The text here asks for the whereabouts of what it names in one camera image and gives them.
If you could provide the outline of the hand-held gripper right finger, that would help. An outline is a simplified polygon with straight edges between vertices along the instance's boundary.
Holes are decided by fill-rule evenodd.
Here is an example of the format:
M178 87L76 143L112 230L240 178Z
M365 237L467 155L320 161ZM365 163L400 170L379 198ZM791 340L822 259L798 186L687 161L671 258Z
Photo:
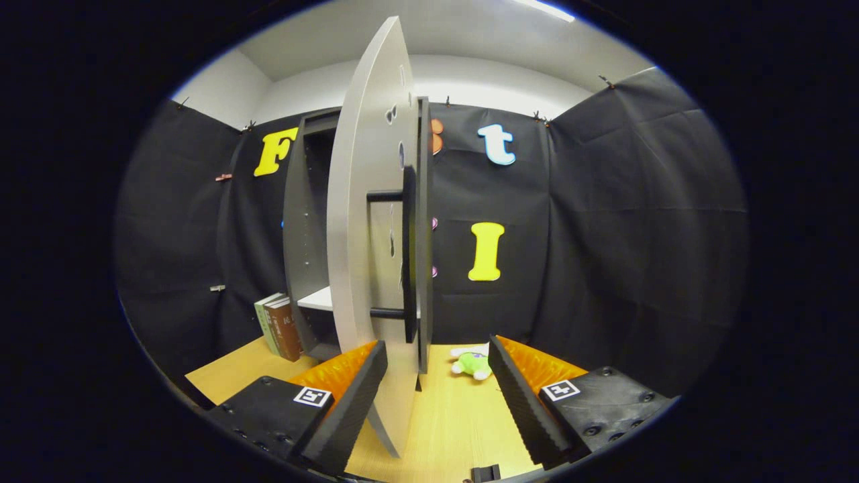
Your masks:
M631 435L675 403L611 366L583 370L492 335L489 363L534 464L552 470Z

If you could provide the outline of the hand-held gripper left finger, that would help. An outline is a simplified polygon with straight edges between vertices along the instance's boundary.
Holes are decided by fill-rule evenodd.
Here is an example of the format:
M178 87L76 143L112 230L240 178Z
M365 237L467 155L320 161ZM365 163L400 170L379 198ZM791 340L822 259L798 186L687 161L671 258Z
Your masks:
M389 367L375 340L282 381L261 376L205 416L286 464L341 475Z

